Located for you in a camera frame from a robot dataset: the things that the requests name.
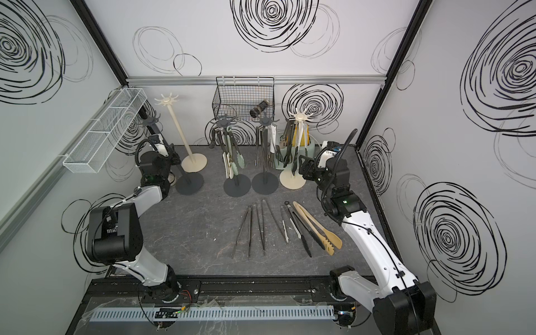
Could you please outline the dark grey rack stand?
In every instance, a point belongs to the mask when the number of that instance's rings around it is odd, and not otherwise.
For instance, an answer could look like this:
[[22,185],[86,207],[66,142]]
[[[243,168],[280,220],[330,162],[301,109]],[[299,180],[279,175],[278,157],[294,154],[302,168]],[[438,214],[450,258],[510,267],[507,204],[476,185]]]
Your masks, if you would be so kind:
[[279,187],[279,180],[276,175],[269,171],[269,127],[272,125],[272,120],[269,117],[259,116],[259,124],[258,142],[260,143],[262,172],[252,179],[251,185],[256,193],[270,195]]
[[[159,133],[161,134],[161,132],[156,127],[156,118],[147,117],[145,119],[142,119],[142,124],[149,129],[149,136]],[[164,137],[163,141],[165,146],[167,147],[169,156],[172,156],[173,154],[177,154],[178,156],[180,156],[176,151],[176,146],[174,146],[173,144],[168,144]],[[140,158],[145,152],[157,152],[156,147],[149,141],[149,137],[141,140],[136,147],[134,159],[137,167],[138,158]],[[174,176],[174,187],[176,191],[182,195],[193,195],[194,193],[197,193],[199,190],[201,190],[204,184],[203,176],[200,173],[187,173],[183,169],[183,167],[181,167],[181,163],[179,163],[178,165],[171,167],[171,173],[168,177],[168,180],[170,182],[170,189],[172,188],[170,181],[171,174]]]
[[[231,126],[233,130],[233,126],[236,124],[236,121],[232,117],[220,117],[216,119],[216,126],[221,127],[223,130],[226,130],[227,127]],[[227,195],[233,198],[240,198],[244,195],[246,195],[250,189],[251,189],[251,180],[245,175],[241,174],[240,170],[238,169],[238,175],[237,177],[234,177],[233,179],[229,178],[229,169],[228,169],[228,162],[227,162],[227,150],[226,150],[226,142],[223,135],[223,142],[225,145],[225,150],[222,151],[222,159],[223,164],[225,168],[226,173],[226,181],[224,181],[223,188]]]

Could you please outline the tall cream utensil rack stand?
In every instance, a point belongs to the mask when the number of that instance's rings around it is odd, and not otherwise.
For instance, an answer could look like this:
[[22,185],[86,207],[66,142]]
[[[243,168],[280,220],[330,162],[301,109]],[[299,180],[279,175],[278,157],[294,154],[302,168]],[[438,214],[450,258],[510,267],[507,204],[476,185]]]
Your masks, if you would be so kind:
[[181,167],[187,172],[187,173],[199,173],[201,170],[203,170],[208,163],[208,160],[205,155],[194,153],[191,150],[191,147],[186,139],[186,136],[184,135],[184,131],[181,127],[181,124],[174,112],[173,106],[174,104],[179,100],[177,95],[173,95],[172,93],[169,93],[169,95],[161,95],[160,99],[155,98],[154,99],[159,106],[164,106],[167,108],[167,110],[170,113],[170,116],[174,122],[174,125],[177,129],[178,134],[180,135],[180,138],[183,142],[183,145],[187,152],[187,157],[185,157],[181,162]]

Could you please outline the black slotted spatula tongs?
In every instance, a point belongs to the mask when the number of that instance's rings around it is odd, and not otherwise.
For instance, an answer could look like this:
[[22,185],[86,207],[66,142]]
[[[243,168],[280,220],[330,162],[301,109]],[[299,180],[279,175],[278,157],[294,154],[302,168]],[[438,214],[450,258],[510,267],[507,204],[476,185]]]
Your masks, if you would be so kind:
[[286,153],[282,159],[279,161],[283,164],[283,167],[286,168],[287,165],[291,162],[292,154],[291,150],[293,147],[293,137],[295,133],[296,120],[290,119],[287,121],[286,128],[283,131],[282,147],[286,148]]

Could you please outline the black nylon tongs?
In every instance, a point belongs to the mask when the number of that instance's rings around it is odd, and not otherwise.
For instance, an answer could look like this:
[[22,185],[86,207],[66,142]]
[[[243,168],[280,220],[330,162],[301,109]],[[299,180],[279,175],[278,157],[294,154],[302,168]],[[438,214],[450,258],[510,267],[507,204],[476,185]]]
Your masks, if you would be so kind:
[[308,223],[305,223],[302,215],[290,204],[289,201],[284,202],[284,208],[307,255],[310,258],[312,257],[311,249],[306,239],[307,234],[309,234],[313,238],[314,242],[316,242],[321,247],[322,250],[326,251],[327,248],[321,242],[319,236],[316,233],[314,233],[312,227]]

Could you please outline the white handled slotted steel tongs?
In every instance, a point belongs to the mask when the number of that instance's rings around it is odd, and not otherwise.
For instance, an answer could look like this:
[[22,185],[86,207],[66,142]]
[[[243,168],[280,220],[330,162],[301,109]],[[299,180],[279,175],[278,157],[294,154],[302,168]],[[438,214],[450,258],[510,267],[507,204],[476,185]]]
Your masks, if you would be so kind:
[[308,146],[310,145],[308,124],[306,122],[301,123],[302,132],[300,136],[300,147],[303,148],[301,153],[303,156],[308,157]]

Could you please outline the steel wire tongs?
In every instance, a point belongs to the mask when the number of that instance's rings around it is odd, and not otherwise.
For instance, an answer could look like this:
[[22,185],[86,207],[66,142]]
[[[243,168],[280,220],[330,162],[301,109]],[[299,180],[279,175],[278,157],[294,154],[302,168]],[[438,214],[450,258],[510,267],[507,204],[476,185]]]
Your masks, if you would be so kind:
[[223,142],[223,129],[216,125],[213,125],[209,131],[209,148],[214,149],[220,147],[222,151],[225,150]]

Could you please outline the dark grey rack stand back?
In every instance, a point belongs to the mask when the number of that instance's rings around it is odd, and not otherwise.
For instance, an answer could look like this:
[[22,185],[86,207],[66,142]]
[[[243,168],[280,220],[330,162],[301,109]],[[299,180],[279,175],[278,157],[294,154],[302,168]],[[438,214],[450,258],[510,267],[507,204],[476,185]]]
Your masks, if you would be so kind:
[[258,142],[260,143],[262,172],[252,179],[251,185],[256,193],[270,195],[279,187],[279,180],[276,175],[269,171],[269,127],[272,125],[272,120],[269,117],[259,116],[259,124]]

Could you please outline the wooden bamboo tongs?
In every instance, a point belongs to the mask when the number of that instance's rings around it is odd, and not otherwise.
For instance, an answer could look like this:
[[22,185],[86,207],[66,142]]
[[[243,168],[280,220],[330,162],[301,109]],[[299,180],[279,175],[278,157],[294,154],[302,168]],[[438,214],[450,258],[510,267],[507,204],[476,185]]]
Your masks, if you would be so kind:
[[303,205],[293,202],[293,207],[301,219],[304,227],[311,233],[313,239],[326,251],[330,256],[335,254],[335,249],[341,249],[343,242],[341,238],[326,229]]

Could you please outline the clear handled steel tongs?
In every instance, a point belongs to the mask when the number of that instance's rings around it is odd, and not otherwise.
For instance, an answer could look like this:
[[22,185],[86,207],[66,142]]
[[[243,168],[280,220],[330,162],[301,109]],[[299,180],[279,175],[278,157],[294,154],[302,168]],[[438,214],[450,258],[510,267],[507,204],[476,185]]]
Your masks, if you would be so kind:
[[276,137],[277,137],[277,126],[276,124],[271,124],[269,127],[269,162],[272,168],[275,168],[276,160]]

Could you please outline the green ringed steel tongs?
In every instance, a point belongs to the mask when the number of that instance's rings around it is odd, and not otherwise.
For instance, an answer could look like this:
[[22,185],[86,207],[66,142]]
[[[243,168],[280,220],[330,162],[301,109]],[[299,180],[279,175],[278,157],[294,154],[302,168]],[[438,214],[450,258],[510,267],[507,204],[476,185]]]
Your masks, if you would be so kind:
[[234,174],[238,174],[239,168],[245,168],[245,160],[235,140],[235,134],[233,133],[231,126],[226,128],[225,135],[228,143],[228,151],[230,153],[230,165]]

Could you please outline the dark grey rack stand front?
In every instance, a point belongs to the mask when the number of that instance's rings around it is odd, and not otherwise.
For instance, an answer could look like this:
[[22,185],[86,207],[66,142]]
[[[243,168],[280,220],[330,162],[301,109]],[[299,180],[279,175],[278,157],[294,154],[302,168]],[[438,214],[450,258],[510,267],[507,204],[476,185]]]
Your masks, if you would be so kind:
[[[233,130],[233,126],[236,124],[236,121],[232,117],[220,117],[216,119],[216,126],[221,127],[223,130],[226,130],[227,127],[231,126]],[[225,145],[225,150],[222,151],[222,159],[223,164],[225,168],[226,173],[226,181],[224,181],[223,188],[227,195],[233,198],[240,198],[244,195],[246,195],[250,189],[251,189],[251,180],[245,175],[241,174],[240,170],[238,169],[238,175],[237,177],[234,177],[233,179],[229,178],[229,169],[228,169],[228,162],[227,162],[227,150],[226,150],[226,142],[223,135],[223,142]]]

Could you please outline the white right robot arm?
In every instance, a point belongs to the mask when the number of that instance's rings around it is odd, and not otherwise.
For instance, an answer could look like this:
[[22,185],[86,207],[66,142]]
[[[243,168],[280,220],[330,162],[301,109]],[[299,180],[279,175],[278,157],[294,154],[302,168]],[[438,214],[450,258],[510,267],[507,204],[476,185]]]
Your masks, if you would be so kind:
[[350,236],[375,281],[348,269],[335,276],[336,292],[353,298],[374,317],[381,334],[420,334],[434,326],[437,294],[402,263],[376,228],[361,199],[351,190],[349,169],[341,155],[321,164],[300,156],[301,176],[322,191],[325,215]]

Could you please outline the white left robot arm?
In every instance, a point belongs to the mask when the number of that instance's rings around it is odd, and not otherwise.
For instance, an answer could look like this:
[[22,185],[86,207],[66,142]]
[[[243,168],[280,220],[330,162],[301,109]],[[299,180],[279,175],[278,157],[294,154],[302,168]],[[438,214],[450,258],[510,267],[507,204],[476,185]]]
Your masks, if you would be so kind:
[[176,274],[144,247],[140,224],[140,217],[169,193],[171,157],[145,152],[135,155],[135,163],[142,173],[141,186],[126,199],[90,212],[88,258],[127,272],[158,299],[172,303],[180,295]]

